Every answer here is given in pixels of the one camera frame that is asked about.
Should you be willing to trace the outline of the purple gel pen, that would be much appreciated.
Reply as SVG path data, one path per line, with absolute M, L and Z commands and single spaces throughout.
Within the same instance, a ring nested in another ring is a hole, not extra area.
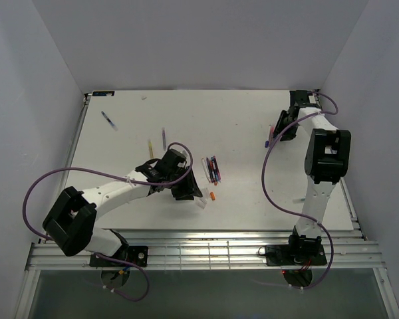
M 206 161 L 206 165 L 207 165 L 207 169 L 208 169 L 208 172 L 209 172 L 211 183 L 215 183 L 215 179 L 214 179 L 214 176 L 213 176 L 213 170 L 211 168 L 211 164 L 210 164 L 209 158 L 206 158 L 205 161 Z

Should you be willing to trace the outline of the orange red gel pen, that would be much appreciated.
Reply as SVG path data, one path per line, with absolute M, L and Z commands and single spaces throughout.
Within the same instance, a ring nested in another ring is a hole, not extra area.
M 214 183 L 214 185 L 217 185 L 218 184 L 218 179 L 217 179 L 217 176 L 216 176 L 216 173 L 215 173 L 215 169 L 213 168 L 212 159 L 209 159 L 209 168 L 210 168 L 210 171 L 211 171 L 211 177 L 212 177 L 213 183 Z

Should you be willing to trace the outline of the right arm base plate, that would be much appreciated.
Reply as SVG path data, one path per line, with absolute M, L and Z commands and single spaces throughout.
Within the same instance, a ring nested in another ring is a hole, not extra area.
M 257 254 L 265 257 L 267 266 L 325 266 L 327 258 L 321 247 L 316 256 L 294 255 L 289 251 L 288 245 L 264 245 Z

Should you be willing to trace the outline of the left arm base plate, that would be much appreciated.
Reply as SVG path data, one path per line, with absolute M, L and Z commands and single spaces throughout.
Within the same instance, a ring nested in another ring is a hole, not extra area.
M 148 264 L 148 246 L 128 246 L 119 249 L 113 256 L 113 259 L 123 260 L 129 263 L 133 263 L 140 267 L 146 267 Z M 125 267 L 120 262 L 108 261 L 97 257 L 95 254 L 90 256 L 89 266 L 91 267 Z

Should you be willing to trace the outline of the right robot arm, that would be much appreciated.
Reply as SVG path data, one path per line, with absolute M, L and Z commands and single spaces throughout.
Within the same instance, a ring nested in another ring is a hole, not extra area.
M 321 223 L 333 189 L 348 170 L 351 133 L 332 125 L 316 102 L 313 92 L 292 90 L 290 105 L 283 110 L 273 136 L 281 141 L 296 137 L 302 127 L 310 136 L 305 155 L 307 191 L 301 216 L 286 245 L 266 248 L 270 265 L 325 265 Z

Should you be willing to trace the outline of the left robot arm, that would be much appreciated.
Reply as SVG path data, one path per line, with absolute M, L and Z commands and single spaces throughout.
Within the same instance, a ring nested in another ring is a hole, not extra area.
M 165 189 L 177 201 L 201 199 L 203 194 L 186 162 L 183 153 L 169 149 L 163 158 L 139 165 L 121 180 L 81 191 L 68 187 L 53 204 L 43 229 L 68 257 L 88 251 L 121 265 L 128 257 L 128 243 L 116 231 L 98 227 L 97 221 L 116 208 Z

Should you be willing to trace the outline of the light blue gel pen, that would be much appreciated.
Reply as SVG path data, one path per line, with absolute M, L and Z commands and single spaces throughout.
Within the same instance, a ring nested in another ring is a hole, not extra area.
M 221 182 L 221 176 L 220 176 L 220 172 L 219 172 L 219 168 L 218 168 L 217 160 L 216 160 L 215 156 L 213 157 L 213 166 L 214 166 L 217 182 L 220 183 Z

